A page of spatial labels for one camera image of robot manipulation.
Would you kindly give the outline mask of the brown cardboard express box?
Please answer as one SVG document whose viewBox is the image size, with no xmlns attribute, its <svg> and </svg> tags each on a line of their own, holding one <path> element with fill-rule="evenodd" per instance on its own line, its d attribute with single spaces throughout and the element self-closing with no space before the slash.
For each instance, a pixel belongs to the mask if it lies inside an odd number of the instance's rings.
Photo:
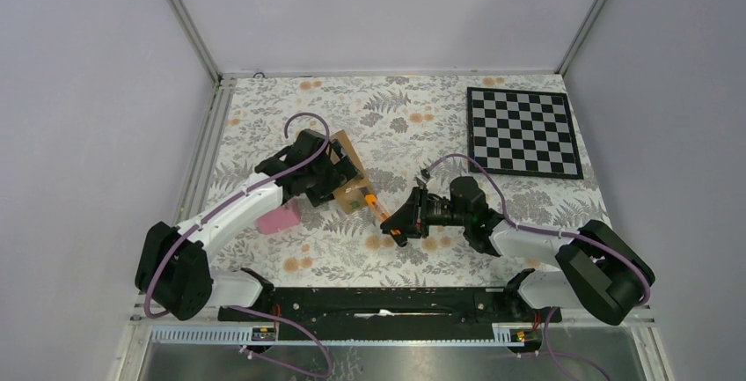
<svg viewBox="0 0 746 381">
<path fill-rule="evenodd" d="M 340 208 L 346 214 L 352 214 L 368 207 L 362 189 L 367 188 L 372 192 L 373 187 L 369 181 L 365 167 L 362 164 L 361 159 L 358 157 L 357 151 L 350 141 L 346 131 L 337 131 L 332 135 L 331 139 L 340 143 L 342 149 L 346 152 L 350 161 L 360 173 L 359 176 L 353 177 L 351 180 L 333 191 L 333 198 Z"/>
</svg>

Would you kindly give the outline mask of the orange black utility knife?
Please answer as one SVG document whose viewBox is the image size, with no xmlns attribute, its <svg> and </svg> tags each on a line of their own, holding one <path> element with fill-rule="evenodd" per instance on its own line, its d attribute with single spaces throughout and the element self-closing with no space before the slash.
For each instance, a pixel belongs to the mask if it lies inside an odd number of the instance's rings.
<svg viewBox="0 0 746 381">
<path fill-rule="evenodd" d="M 390 217 L 390 213 L 384 205 L 378 200 L 377 196 L 371 192 L 364 194 L 364 199 L 369 209 L 379 222 L 384 222 Z"/>
</svg>

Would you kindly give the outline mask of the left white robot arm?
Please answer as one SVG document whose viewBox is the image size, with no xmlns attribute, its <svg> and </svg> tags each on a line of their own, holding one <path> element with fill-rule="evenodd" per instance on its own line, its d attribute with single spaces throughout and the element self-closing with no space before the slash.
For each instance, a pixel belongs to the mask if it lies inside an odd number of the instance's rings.
<svg viewBox="0 0 746 381">
<path fill-rule="evenodd" d="M 135 271 L 135 287 L 164 313 L 188 320 L 206 307 L 239 306 L 253 320 L 267 317 L 269 283 L 249 269 L 217 270 L 217 254 L 241 231 L 297 196 L 317 207 L 364 175 L 347 134 L 330 139 L 305 129 L 296 140 L 255 166 L 248 179 L 221 202 L 174 226 L 147 232 Z"/>
</svg>

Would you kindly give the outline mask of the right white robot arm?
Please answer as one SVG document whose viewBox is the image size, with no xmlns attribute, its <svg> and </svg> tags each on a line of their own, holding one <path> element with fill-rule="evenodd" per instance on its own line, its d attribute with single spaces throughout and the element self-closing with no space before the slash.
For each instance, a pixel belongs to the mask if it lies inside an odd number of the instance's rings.
<svg viewBox="0 0 746 381">
<path fill-rule="evenodd" d="M 469 246 L 495 257 L 523 257 L 550 266 L 517 275 L 504 298 L 506 313 L 525 321 L 538 309 L 583 309 L 607 325 L 619 325 L 650 297 L 655 273 L 606 223 L 591 219 L 568 231 L 520 223 L 493 209 L 471 176 L 450 182 L 449 197 L 414 187 L 405 203 L 380 224 L 404 245 L 426 238 L 430 228 L 461 227 Z"/>
</svg>

